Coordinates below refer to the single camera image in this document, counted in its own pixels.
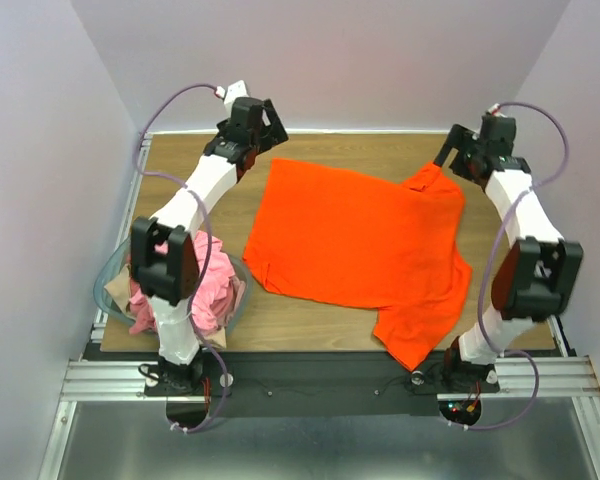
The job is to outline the orange t shirt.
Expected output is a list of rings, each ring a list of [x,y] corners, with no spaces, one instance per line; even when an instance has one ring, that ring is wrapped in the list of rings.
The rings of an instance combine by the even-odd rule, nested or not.
[[[456,242],[464,206],[434,164],[393,183],[277,158],[243,259],[268,292],[374,310],[374,336],[411,370],[466,302],[472,269]]]

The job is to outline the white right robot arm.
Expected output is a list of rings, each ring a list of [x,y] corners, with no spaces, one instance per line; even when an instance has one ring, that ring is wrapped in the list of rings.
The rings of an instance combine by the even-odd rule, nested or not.
[[[496,239],[509,245],[500,267],[485,269],[476,323],[445,352],[440,380],[452,390],[496,383],[494,363],[511,343],[564,312],[584,257],[545,213],[536,195],[541,182],[513,152],[516,121],[500,109],[482,115],[479,131],[454,125],[435,159],[481,187],[501,219]]]

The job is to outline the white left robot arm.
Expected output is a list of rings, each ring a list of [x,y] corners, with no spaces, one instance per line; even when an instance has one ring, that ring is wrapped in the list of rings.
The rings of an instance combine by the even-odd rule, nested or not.
[[[152,216],[136,218],[130,231],[130,274],[149,300],[159,338],[157,365],[140,372],[149,389],[167,396],[192,395],[202,384],[203,336],[191,307],[209,259],[197,258],[195,234],[210,226],[213,207],[257,156],[288,139],[273,102],[250,96],[231,101],[217,128],[172,199]]]

